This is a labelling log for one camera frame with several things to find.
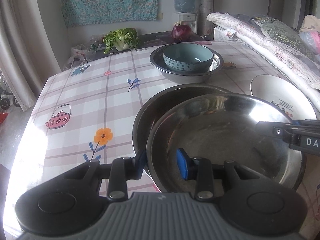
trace red onion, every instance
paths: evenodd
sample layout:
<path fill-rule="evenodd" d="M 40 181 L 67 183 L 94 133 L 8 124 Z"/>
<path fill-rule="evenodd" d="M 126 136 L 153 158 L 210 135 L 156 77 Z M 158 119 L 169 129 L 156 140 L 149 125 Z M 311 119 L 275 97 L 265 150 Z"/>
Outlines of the red onion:
<path fill-rule="evenodd" d="M 175 23 L 171 32 L 174 42 L 186 42 L 192 34 L 192 30 L 188 25 L 182 25 L 181 22 Z"/>

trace white bowl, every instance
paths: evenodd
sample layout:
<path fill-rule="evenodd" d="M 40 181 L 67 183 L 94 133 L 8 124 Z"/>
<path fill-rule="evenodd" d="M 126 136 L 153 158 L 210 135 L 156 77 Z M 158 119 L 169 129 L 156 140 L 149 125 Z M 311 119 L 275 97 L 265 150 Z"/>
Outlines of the white bowl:
<path fill-rule="evenodd" d="M 271 75 L 256 76 L 251 81 L 251 94 L 274 104 L 293 120 L 317 119 L 306 96 L 282 78 Z"/>

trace pink teapot print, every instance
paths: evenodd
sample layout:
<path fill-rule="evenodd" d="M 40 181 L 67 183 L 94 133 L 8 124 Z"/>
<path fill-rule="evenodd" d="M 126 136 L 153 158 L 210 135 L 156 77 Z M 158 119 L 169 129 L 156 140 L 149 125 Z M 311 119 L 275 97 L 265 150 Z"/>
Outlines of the pink teapot print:
<path fill-rule="evenodd" d="M 68 113 L 65 113 L 63 112 L 63 110 L 60 110 L 58 113 L 57 113 L 57 110 L 59 108 L 62 108 L 64 106 L 69 106 L 69 112 Z M 60 128 L 60 127 L 63 127 L 67 124 L 67 122 L 70 120 L 70 116 L 71 116 L 71 106 L 69 104 L 64 104 L 64 105 L 61 105 L 59 106 L 52 114 L 50 120 L 48 122 L 45 123 L 46 127 L 48 127 L 50 130 L 53 130 L 53 129 L 57 129 L 57 128 Z"/>

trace beige curtain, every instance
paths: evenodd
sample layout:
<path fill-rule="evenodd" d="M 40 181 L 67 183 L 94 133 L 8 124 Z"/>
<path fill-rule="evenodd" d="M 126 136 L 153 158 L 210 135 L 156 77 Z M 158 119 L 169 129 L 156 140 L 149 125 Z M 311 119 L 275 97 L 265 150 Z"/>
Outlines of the beige curtain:
<path fill-rule="evenodd" d="M 60 67 L 36 0 L 0 0 L 0 69 L 25 111 Z"/>

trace green leafy vegetable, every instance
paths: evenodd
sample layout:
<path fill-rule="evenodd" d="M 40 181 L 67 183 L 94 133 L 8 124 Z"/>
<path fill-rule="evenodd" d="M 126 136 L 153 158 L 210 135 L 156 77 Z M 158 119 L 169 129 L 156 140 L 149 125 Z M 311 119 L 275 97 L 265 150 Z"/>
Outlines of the green leafy vegetable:
<path fill-rule="evenodd" d="M 111 31 L 104 36 L 103 42 L 106 44 L 104 54 L 107 54 L 112 47 L 116 47 L 118 51 L 126 49 L 137 49 L 140 46 L 140 39 L 135 29 L 126 28 Z"/>

